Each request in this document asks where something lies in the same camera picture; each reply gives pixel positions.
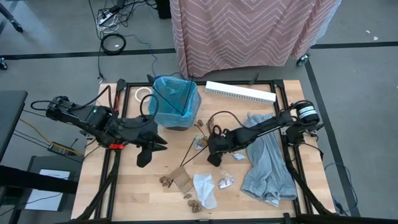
blue trash bag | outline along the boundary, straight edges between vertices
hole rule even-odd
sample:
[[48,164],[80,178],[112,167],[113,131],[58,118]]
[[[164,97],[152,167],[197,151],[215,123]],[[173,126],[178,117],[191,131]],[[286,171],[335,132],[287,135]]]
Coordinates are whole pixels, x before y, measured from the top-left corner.
[[[165,128],[179,131],[192,127],[201,103],[197,84],[174,77],[160,77],[156,79],[153,87],[157,90],[153,91],[153,94],[159,100],[155,122]],[[152,97],[148,109],[150,114],[154,114],[156,100]]]

wooden table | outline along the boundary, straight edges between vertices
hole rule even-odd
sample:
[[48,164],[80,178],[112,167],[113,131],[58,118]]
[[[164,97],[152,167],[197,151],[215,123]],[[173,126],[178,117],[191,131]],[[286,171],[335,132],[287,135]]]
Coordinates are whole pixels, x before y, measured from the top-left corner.
[[[293,101],[304,99],[298,80],[285,80],[284,84],[289,104]],[[271,91],[270,85],[242,86]],[[114,94],[116,85],[111,85],[111,87]],[[127,110],[128,118],[139,115],[139,103],[134,97],[137,89],[138,87],[134,87],[130,91],[129,108]],[[196,117],[197,120],[207,121],[212,114],[221,110],[233,112],[242,122],[244,118],[247,118],[248,112],[252,114],[275,114],[272,105],[228,98],[221,95],[211,95],[205,93],[204,89],[205,86],[198,86],[202,102]],[[107,94],[104,94],[98,100],[97,104],[108,106],[107,102]],[[217,115],[215,123],[222,128],[234,129],[239,127],[239,124],[229,114]],[[205,134],[208,134],[205,127],[202,130]],[[128,147],[123,149],[112,221],[281,218],[283,217],[283,213],[290,213],[291,217],[295,216],[291,201],[281,201],[279,207],[273,207],[242,193],[241,186],[244,176],[252,167],[247,158],[237,161],[231,155],[226,154],[223,156],[221,166],[214,167],[206,160],[209,155],[208,150],[204,150],[185,166],[188,174],[190,176],[193,176],[193,174],[211,174],[213,182],[217,185],[221,177],[221,171],[225,170],[234,177],[235,183],[221,190],[217,186],[215,187],[214,194],[218,204],[217,208],[211,210],[204,209],[200,213],[192,213],[191,208],[187,205],[187,199],[183,199],[183,193],[178,190],[177,186],[172,184],[171,188],[163,187],[159,182],[159,178],[170,174],[180,165],[192,139],[198,134],[201,134],[201,132],[197,127],[179,132],[159,126],[159,135],[168,142],[168,149],[153,153],[152,162],[145,166],[145,168],[136,166],[136,159],[138,153],[141,151],[140,149],[134,145],[128,145]],[[315,138],[305,136],[305,141],[311,145],[317,145]],[[95,147],[95,145],[91,145],[86,150],[86,154],[91,152]],[[79,216],[84,211],[98,190],[104,152],[104,149],[98,149],[84,161],[72,218]],[[191,149],[187,159],[191,158],[197,152],[196,149]],[[246,154],[246,150],[241,150],[240,153]],[[308,186],[319,201],[327,209],[334,212],[333,201],[319,152],[310,146],[303,145],[300,146],[300,153]],[[300,206],[302,211],[305,211],[301,189],[298,187],[297,190]],[[193,198],[196,198],[194,188],[190,190],[190,193],[192,193]],[[109,194],[104,196],[103,217],[106,213],[108,196]]]

caster wheel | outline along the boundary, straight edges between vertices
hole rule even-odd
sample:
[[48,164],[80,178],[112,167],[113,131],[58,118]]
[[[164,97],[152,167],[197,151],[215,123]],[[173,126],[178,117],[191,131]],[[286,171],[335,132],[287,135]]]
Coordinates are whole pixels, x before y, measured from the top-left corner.
[[15,30],[18,32],[23,32],[22,26],[17,21],[11,21],[12,26],[14,26]]
[[297,66],[303,66],[305,63],[307,63],[307,62],[310,60],[310,56],[311,56],[311,55],[310,55],[309,53],[307,53],[307,54],[301,56],[301,57],[297,60],[296,65],[297,65]]
[[0,58],[0,70],[7,70],[8,66],[4,61],[4,58]]

white cable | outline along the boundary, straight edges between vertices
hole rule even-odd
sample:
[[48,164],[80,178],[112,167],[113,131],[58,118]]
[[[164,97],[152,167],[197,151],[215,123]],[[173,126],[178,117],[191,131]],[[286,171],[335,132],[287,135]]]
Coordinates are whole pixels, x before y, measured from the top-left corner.
[[[135,94],[135,97],[136,97],[136,100],[138,101],[138,102],[141,102],[141,100],[138,98],[138,96],[137,96],[137,94],[138,94],[138,92],[140,91],[140,90],[148,90],[149,91],[149,94],[152,94],[152,90],[150,90],[150,88],[148,88],[148,87],[141,87],[141,88],[139,88],[137,91],[136,91],[136,94]],[[147,102],[149,100],[149,97],[147,97],[145,100],[144,100],[144,102]]]
[[109,13],[108,10],[99,13],[96,21],[98,31],[102,31],[104,34],[113,33],[119,29],[118,25],[119,16],[117,14],[113,15],[111,21],[108,22],[106,25],[100,25],[100,17],[102,17],[103,14],[108,15],[108,13]]

red clamp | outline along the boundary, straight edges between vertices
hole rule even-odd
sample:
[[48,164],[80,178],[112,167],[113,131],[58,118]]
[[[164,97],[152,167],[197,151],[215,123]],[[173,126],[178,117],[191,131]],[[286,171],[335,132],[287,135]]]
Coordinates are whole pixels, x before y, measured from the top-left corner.
[[109,149],[124,149],[124,147],[126,147],[124,144],[111,144]]

